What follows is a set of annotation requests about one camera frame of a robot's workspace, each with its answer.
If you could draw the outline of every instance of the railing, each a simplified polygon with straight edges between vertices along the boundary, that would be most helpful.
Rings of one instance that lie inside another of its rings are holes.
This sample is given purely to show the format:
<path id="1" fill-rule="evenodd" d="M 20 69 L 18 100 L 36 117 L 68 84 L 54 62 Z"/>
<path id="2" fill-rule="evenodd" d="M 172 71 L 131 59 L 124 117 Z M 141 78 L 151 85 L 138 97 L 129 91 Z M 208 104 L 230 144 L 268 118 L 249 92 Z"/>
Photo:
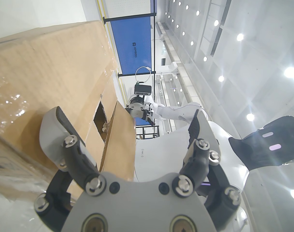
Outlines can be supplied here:
<path id="1" fill-rule="evenodd" d="M 142 133 L 138 134 L 137 132 L 140 129 L 142 130 Z M 151 125 L 136 126 L 136 139 L 145 140 L 145 139 L 157 138 L 159 136 L 160 136 L 159 126 L 151 126 Z"/>

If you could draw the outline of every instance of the joyson logo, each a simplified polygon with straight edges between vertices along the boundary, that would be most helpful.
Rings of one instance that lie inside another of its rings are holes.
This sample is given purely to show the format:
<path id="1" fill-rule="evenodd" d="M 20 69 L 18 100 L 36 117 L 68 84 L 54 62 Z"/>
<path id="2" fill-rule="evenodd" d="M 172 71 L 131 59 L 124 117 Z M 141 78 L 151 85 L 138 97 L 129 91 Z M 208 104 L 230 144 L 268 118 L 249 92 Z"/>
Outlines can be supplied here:
<path id="1" fill-rule="evenodd" d="M 137 57 L 136 42 L 133 42 L 132 46 L 133 46 L 134 57 Z"/>

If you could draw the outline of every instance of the screw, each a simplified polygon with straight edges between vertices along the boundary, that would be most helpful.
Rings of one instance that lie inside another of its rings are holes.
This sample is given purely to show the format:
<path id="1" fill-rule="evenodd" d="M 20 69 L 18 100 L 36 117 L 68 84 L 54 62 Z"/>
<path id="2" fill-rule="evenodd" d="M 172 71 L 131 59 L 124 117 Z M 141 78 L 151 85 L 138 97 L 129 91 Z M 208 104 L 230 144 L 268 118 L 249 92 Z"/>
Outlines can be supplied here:
<path id="1" fill-rule="evenodd" d="M 77 136 L 70 135 L 64 139 L 64 142 L 66 144 L 66 148 L 71 147 L 77 142 Z"/>
<path id="2" fill-rule="evenodd" d="M 40 194 L 34 202 L 34 208 L 37 212 L 43 212 L 49 206 L 49 202 L 46 200 L 46 194 Z"/>
<path id="3" fill-rule="evenodd" d="M 205 141 L 204 139 L 196 140 L 196 145 L 201 149 L 209 149 L 209 142 Z"/>
<path id="4" fill-rule="evenodd" d="M 178 181 L 178 187 L 183 191 L 187 192 L 190 189 L 190 184 L 186 179 L 181 179 Z"/>
<path id="5" fill-rule="evenodd" d="M 224 194 L 226 194 L 231 199 L 233 205 L 237 206 L 241 203 L 240 194 L 238 190 L 232 187 L 227 187 L 224 191 Z"/>
<path id="6" fill-rule="evenodd" d="M 61 168 L 66 168 L 66 164 L 65 164 L 65 160 L 64 159 L 61 160 L 60 167 Z"/>
<path id="7" fill-rule="evenodd" d="M 210 152 L 210 158 L 213 160 L 218 160 L 219 159 L 219 154 L 215 151 Z"/>

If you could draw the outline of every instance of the humanoid robot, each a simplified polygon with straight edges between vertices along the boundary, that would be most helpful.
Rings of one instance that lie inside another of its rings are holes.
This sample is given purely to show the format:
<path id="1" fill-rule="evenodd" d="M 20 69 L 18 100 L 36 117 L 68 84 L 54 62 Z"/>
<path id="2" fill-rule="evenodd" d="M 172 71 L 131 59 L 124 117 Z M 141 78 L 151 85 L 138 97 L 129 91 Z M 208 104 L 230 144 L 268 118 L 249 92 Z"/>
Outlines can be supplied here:
<path id="1" fill-rule="evenodd" d="M 168 117 L 189 125 L 137 141 L 139 182 L 99 173 L 61 108 L 45 114 L 40 144 L 59 171 L 34 207 L 52 231 L 222 231 L 240 212 L 249 171 L 294 159 L 294 117 L 279 118 L 244 139 L 234 139 L 207 121 L 198 104 L 156 106 L 145 99 L 145 90 L 136 92 L 129 103 L 127 111 L 133 117 Z M 73 179 L 84 192 L 72 207 L 66 190 Z M 206 202 L 198 195 L 207 196 Z"/>

